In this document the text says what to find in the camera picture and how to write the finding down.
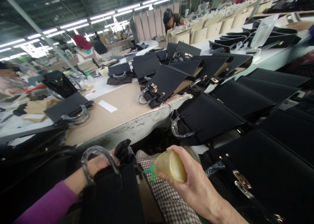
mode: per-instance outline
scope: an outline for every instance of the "checkered fabric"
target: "checkered fabric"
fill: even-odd
[[[155,161],[158,155],[160,154],[149,156],[145,152],[139,150],[136,153],[136,161],[144,170],[147,170],[150,169],[151,164]],[[145,173],[145,175],[148,178],[149,186],[152,189],[153,195],[155,196],[158,206],[163,212],[167,223],[201,224],[195,211],[183,201],[172,186],[158,177],[156,177],[156,182],[151,181],[151,173]]]

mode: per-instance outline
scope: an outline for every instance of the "purple sleeve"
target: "purple sleeve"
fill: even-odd
[[[13,223],[57,223],[66,215],[77,197],[77,194],[75,194],[64,181],[61,181],[28,208]]]

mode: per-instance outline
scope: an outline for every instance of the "ceiling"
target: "ceiling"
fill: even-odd
[[[47,30],[68,24],[82,18],[103,14],[146,0],[15,0],[31,19],[42,29]],[[130,17],[118,16],[122,21]],[[86,32],[103,29],[103,23],[86,27]],[[36,34],[35,30],[6,1],[0,0],[0,43]]]

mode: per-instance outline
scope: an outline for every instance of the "hair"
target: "hair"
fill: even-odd
[[[163,22],[164,24],[167,24],[169,22],[169,20],[171,19],[171,17],[173,16],[173,12],[171,9],[167,9],[165,12],[164,12],[164,18],[163,18]]]

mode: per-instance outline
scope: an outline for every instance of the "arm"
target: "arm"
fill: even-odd
[[[87,163],[88,170],[92,176],[108,165],[108,160],[102,155],[91,159]],[[14,223],[58,223],[66,215],[70,206],[75,202],[78,194],[86,185],[87,180],[83,169],[80,168],[67,179],[56,184],[54,188],[28,208]]]
[[[167,150],[174,150],[179,155],[187,173],[187,181],[178,183],[163,173],[158,176],[166,180],[195,212],[213,224],[248,224],[231,204],[218,194],[202,166],[184,148],[171,146]]]

